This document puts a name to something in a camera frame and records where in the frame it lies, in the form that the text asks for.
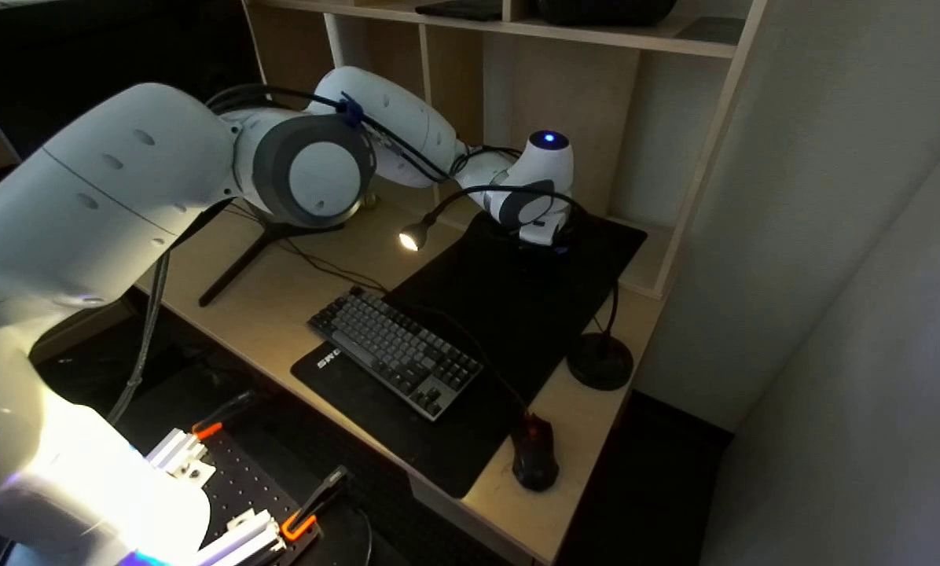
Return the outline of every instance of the wooden desk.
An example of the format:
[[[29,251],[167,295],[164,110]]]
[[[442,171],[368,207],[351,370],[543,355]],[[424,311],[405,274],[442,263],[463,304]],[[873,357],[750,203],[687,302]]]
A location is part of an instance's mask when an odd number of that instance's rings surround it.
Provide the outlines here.
[[[421,261],[456,242],[460,229],[437,222],[424,256],[405,256],[396,233],[417,219],[412,207],[377,200],[364,207],[345,229],[294,239],[297,248],[331,258],[347,271],[368,274],[387,286],[402,283]],[[508,555],[512,564],[557,564],[558,545],[578,509],[585,483],[602,449],[602,440],[627,397],[627,385],[601,393],[586,390],[558,365],[546,385],[531,402],[535,413],[553,420],[558,480],[531,493],[515,483],[512,444],[506,440],[491,465],[477,474],[463,499],[449,499],[429,487],[409,462],[377,444],[368,429],[347,420],[309,390],[290,367],[321,339],[305,320],[324,308],[347,283],[309,268],[290,244],[263,251],[223,295],[197,308],[197,295],[261,235],[261,227],[243,207],[223,209],[211,227],[177,248],[164,304],[226,346],[254,370],[294,393],[301,402],[345,427],[351,438],[402,465],[412,493],[463,526],[468,535]],[[658,320],[661,302],[621,293],[617,335],[638,355]]]

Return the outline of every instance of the computer mouse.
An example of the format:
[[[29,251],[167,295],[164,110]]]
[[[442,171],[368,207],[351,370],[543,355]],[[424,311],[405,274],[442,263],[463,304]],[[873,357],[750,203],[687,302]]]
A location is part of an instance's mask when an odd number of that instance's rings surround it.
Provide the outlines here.
[[[550,420],[524,414],[512,429],[512,474],[524,489],[546,489],[557,483],[558,462]]]

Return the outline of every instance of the white wall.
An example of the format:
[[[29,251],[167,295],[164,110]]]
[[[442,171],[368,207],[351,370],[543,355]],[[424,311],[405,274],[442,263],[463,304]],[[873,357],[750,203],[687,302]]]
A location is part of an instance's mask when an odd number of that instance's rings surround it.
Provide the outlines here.
[[[638,390],[735,429],[940,158],[940,0],[769,0]]]
[[[940,566],[940,167],[735,433],[707,566]]]
[[[619,164],[612,216],[672,227],[707,136],[726,62],[693,57],[640,57]]]

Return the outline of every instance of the keyboard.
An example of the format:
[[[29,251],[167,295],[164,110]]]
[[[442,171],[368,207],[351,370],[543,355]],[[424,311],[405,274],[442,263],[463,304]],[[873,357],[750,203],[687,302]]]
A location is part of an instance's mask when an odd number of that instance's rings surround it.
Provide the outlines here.
[[[484,370],[473,355],[358,286],[321,308],[309,326],[426,420]]]

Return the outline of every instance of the black desk mat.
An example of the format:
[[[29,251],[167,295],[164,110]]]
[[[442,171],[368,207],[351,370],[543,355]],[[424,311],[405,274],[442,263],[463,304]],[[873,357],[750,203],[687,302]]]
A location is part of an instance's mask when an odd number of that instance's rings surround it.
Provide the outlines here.
[[[456,244],[387,295],[487,361],[434,423],[345,355],[321,365],[332,351],[325,341],[294,361],[292,375],[440,489],[463,496],[597,315],[645,233],[580,216],[558,242],[558,248],[520,244],[477,214]]]

